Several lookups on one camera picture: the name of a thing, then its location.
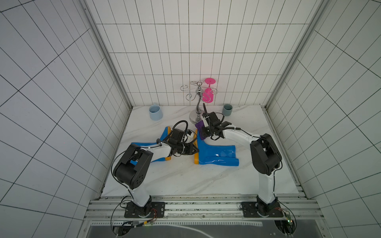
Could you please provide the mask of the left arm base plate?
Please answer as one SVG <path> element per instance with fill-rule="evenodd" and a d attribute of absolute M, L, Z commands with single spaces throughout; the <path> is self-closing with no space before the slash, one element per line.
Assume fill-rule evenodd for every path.
<path fill-rule="evenodd" d="M 133 202 L 129 202 L 125 209 L 125 218 L 163 218 L 165 212 L 165 202 L 148 202 L 146 206 L 139 207 Z"/>

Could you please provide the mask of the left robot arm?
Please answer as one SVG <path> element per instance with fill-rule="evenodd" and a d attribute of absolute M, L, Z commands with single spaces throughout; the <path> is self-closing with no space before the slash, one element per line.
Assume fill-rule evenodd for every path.
<path fill-rule="evenodd" d="M 115 180 L 125 186 L 132 196 L 132 203 L 138 208 L 146 208 L 151 196 L 145 190 L 143 182 L 153 161 L 174 155 L 194 155 L 199 152 L 195 146 L 197 133 L 192 130 L 172 129 L 156 144 L 139 146 L 132 143 L 112 170 Z"/>

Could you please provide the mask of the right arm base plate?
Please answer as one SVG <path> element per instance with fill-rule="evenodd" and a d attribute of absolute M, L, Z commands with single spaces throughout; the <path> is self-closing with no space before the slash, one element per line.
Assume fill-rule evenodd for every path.
<path fill-rule="evenodd" d="M 263 202 L 241 202 L 240 209 L 245 218 L 282 218 L 283 212 L 280 211 L 280 203 L 275 200 L 270 204 Z"/>

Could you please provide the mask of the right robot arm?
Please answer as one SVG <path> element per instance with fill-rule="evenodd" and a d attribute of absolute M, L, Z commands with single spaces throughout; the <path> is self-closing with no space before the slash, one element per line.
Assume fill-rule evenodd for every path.
<path fill-rule="evenodd" d="M 200 122 L 195 124 L 201 139 L 229 139 L 251 152 L 252 164 L 259 175 L 259 192 L 256 210 L 262 217 L 278 207 L 275 195 L 275 173 L 282 169 L 282 156 L 273 138 L 269 134 L 254 135 L 230 122 L 220 120 L 215 112 L 204 112 Z"/>

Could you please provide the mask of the purple cloth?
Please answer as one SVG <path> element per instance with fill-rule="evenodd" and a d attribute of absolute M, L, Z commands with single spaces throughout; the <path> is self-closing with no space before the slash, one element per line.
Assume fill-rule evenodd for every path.
<path fill-rule="evenodd" d="M 203 121 L 199 121 L 198 123 L 196 123 L 195 127 L 196 127 L 196 129 L 198 131 L 198 134 L 199 134 L 198 137 L 201 140 L 205 140 L 206 138 L 208 138 L 210 136 L 209 129 L 207 127 L 205 127 Z"/>

